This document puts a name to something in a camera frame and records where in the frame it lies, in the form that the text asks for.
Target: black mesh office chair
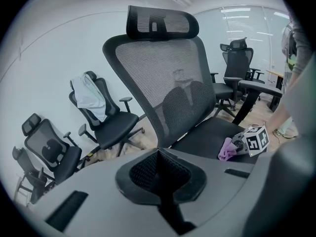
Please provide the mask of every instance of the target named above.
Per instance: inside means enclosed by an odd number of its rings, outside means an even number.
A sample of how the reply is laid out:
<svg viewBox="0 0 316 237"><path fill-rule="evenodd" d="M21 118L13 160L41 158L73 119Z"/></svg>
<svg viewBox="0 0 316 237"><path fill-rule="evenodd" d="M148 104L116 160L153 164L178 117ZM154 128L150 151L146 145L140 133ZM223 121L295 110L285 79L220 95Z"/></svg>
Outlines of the black mesh office chair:
<svg viewBox="0 0 316 237"><path fill-rule="evenodd" d="M54 173L56 184L62 183L78 171L81 149L62 141L48 119L41 121L34 113L23 123L22 131L27 137L24 141L26 148Z"/></svg>
<svg viewBox="0 0 316 237"><path fill-rule="evenodd" d="M103 122L101 122L91 111L84 108L78 108L84 115L84 117L88 120L91 130L94 131L95 138L86 130L86 124L82 125L79 129L79 135L82 136L83 134L85 134L93 142L99 144L100 148L104 150L111 148L115 144L119 143L117 157L120 156L125 143L128 143L139 149L143 149L129 139L139 131L142 131L142 133L145 132L142 127L131 132L131 130L134 128L139 120L137 115L130 112L128 106L128 102L132 100L132 98L124 97L120 99L120 102L124 102L127 109L127 112L121 112L119 107L111 98L105 80L103 78L97 78L96 74L92 71L88 71L86 72L86 74L90 76L94 84L98 87L101 94L105 98L105 114L107 115L107 118ZM73 91L69 94L69 99L77 107L77 101L72 84L71 88Z"/></svg>
<svg viewBox="0 0 316 237"><path fill-rule="evenodd" d="M227 45L227 44L220 44L220 48L221 50L223 51L223 58L227 64L227 60L228 60L228 50L230 49L230 45ZM218 73L211 73L212 75L212 79L213 81L215 81L215 75L218 74ZM249 80L249 81L255 81L255 82L259 82L259 83L265 83L263 80L260 80L259 77L260 75L264 75L263 72L261 72L260 69L254 69L254 68L249 68L249 70L247 71L247 74L246 74L246 80ZM232 106L232 104L230 103L229 99L227 99L228 102L229 102L229 105L231 107L232 110L236 110L235 108L235 105Z"/></svg>
<svg viewBox="0 0 316 237"><path fill-rule="evenodd" d="M236 110L236 103L245 93L245 89L238 87L238 82L246 79L249 64L253 57L253 49L247 47L245 39L246 38L234 40L229 47L224 44L220 45L222 50L227 50L223 52L223 58L227 64L227 68L224 75L225 83L216 83L215 75L218 73L211 73L216 99L219 102L219 104L216 105L217 111L214 117L216 117L221 110L236 117L235 114L228 109L228 106ZM225 100L229 102L229 105L224 104Z"/></svg>
<svg viewBox="0 0 316 237"><path fill-rule="evenodd" d="M21 168L24 170L24 176L20 183L18 184L16 192L19 191L19 189L23 189L25 191L28 191L31 193L30 202L32 204L35 204L41 196L44 195L45 192L47 192L50 187L52 187L53 182L47 185L47 179L54 180L52 177L44 173L43 168L41 168L40 171L35 169L33 166L27 152L24 148L17 149L16 147L12 150L12 156L13 158L18 162L18 164L21 166ZM23 186L24 179L27 179L29 183L33 186L33 189L30 190L29 188Z"/></svg>
<svg viewBox="0 0 316 237"><path fill-rule="evenodd" d="M235 123L213 117L203 121L216 101L198 31L197 20L188 13L130 6L127 35L107 40L103 53L143 108L159 147L217 159L225 139L244 131L238 124L260 90L278 97L282 94L272 87L266 90L262 84L241 81L240 85L251 84L252 89ZM230 160L255 162L256 157L243 155Z"/></svg>

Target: white box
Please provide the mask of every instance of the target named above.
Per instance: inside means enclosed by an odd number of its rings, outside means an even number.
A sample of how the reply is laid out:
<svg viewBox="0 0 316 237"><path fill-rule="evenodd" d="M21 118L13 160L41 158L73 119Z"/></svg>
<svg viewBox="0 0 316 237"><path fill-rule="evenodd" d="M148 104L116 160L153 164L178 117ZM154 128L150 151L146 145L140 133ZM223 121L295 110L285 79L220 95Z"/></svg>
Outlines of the white box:
<svg viewBox="0 0 316 237"><path fill-rule="evenodd" d="M252 127L244 134L250 156L261 153L269 145L269 137L265 126Z"/></svg>

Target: desk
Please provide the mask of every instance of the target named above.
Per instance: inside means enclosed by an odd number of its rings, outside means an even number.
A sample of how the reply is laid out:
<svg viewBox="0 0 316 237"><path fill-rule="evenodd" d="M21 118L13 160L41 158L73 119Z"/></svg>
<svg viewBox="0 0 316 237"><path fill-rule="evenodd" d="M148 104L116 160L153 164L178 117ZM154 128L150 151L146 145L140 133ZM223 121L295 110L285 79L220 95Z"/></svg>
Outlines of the desk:
<svg viewBox="0 0 316 237"><path fill-rule="evenodd" d="M272 75L276 75L277 76L277 81L276 81L276 88L278 88L279 90L282 90L282 82L283 82L283 75L278 73L278 72L274 72L271 70L267 70L267 72L269 72ZM280 99L278 97L273 97L272 101L270 103L268 103L268 107L271 111L275 111L276 108L278 107L278 104L280 102Z"/></svg>

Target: ceiling light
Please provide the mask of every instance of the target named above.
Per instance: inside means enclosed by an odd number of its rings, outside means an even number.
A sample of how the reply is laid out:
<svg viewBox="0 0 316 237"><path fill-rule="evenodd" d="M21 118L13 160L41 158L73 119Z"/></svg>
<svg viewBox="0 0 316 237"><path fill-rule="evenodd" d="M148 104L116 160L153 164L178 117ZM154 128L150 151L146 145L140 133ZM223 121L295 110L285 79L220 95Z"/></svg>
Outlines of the ceiling light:
<svg viewBox="0 0 316 237"><path fill-rule="evenodd" d="M282 18L287 18L287 19L290 19L290 16L289 15L286 15L284 13L280 13L280 12L275 12L273 13L275 16L279 16L279 17L282 17Z"/></svg>
<svg viewBox="0 0 316 237"><path fill-rule="evenodd" d="M257 32L258 34L265 34L265 35L270 35L273 36L273 34L267 34L267 33L261 33L261 32Z"/></svg>
<svg viewBox="0 0 316 237"><path fill-rule="evenodd" d="M224 10L221 10L222 13L224 13L224 12L234 12L234 11L250 11L250 8L236 8L236 9L224 9Z"/></svg>
<svg viewBox="0 0 316 237"><path fill-rule="evenodd" d="M248 40L263 41L261 39L248 39Z"/></svg>
<svg viewBox="0 0 316 237"><path fill-rule="evenodd" d="M223 17L223 19L227 18L249 18L249 16L232 16L232 17Z"/></svg>

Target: wooden floor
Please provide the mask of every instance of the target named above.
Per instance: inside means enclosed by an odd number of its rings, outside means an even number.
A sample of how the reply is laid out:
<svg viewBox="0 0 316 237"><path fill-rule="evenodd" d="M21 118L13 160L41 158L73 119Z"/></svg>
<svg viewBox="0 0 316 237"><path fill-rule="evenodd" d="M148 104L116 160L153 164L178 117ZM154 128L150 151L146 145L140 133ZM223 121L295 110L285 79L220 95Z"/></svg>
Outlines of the wooden floor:
<svg viewBox="0 0 316 237"><path fill-rule="evenodd" d="M271 96L266 95L266 94L261 94L261 101L256 102L256 104L253 107L253 110L240 123L240 126L246 128L255 123L262 125L264 122L266 122L272 115L272 111L270 111L270 109L267 107L267 103L270 101L271 101ZM241 101L237 104L236 106L237 110L235 111L235 114L239 111L242 104L243 102ZM216 110L217 109L215 109L207 118L213 116ZM221 111L217 117L221 119L225 119L230 122L233 121L234 119L232 116L230 116L224 111ZM134 129L137 129L139 127L143 127L145 129L145 133L142 134L141 132L139 132L136 135L134 135L131 138L131 140L146 149L156 147L158 143L156 133L153 127L151 126L149 120L147 119L147 117L139 121ZM297 135L297 130L294 123L291 124L286 135L291 136L291 137ZM268 147L268 151L274 151L275 149L279 147L279 145L291 140L291 139L285 139L279 135L275 135L275 136L269 135L269 139L270 139L270 145ZM115 145L113 146L111 150L108 150L108 149L99 150L94 156L91 157L91 160L87 162L86 165L93 164L98 160L107 160L107 159L115 158L118 147L119 145ZM140 151L140 149L126 144L122 150L122 155L132 154L138 151Z"/></svg>

